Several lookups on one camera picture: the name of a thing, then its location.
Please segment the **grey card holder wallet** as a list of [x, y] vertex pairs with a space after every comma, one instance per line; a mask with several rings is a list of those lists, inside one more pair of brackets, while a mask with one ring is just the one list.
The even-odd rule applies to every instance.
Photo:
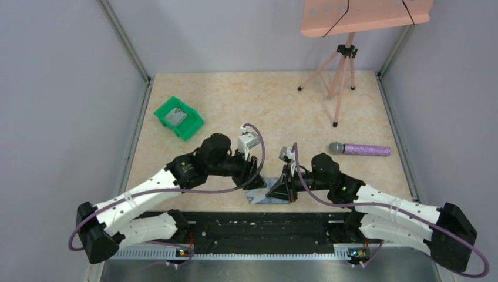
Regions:
[[249, 204], [290, 204], [289, 200], [278, 199], [275, 196], [270, 196], [270, 188], [278, 182], [277, 178], [264, 178], [265, 187], [245, 190], [244, 195]]

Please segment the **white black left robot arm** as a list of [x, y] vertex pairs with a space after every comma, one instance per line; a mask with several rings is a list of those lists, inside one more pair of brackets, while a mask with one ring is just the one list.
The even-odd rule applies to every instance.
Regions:
[[90, 264], [108, 260], [118, 251], [153, 240], [183, 240], [188, 221], [176, 209], [158, 216], [141, 215], [157, 204], [183, 193], [199, 193], [196, 188], [210, 176], [229, 177], [236, 189], [264, 185], [260, 171], [264, 161], [250, 150], [263, 146], [259, 133], [242, 130], [238, 146], [213, 133], [191, 153], [175, 157], [145, 182], [108, 201], [84, 202], [76, 210], [76, 229], [69, 239], [72, 251], [84, 251]]

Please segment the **card with black stripe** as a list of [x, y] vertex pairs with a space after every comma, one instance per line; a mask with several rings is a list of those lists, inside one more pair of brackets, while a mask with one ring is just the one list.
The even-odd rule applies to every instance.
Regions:
[[267, 202], [268, 190], [266, 188], [245, 190], [244, 195], [249, 202], [249, 204], [264, 204]]

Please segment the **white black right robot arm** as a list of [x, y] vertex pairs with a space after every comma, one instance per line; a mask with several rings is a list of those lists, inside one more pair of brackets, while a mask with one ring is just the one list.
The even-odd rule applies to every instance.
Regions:
[[342, 173], [325, 153], [312, 158], [311, 170], [299, 166], [289, 149], [279, 158], [285, 165], [270, 197], [294, 202], [300, 191], [312, 196], [316, 190], [326, 190], [324, 204], [351, 209], [344, 226], [352, 240], [392, 241], [425, 253], [450, 271], [467, 270], [477, 231], [460, 207], [428, 206], [386, 194]]

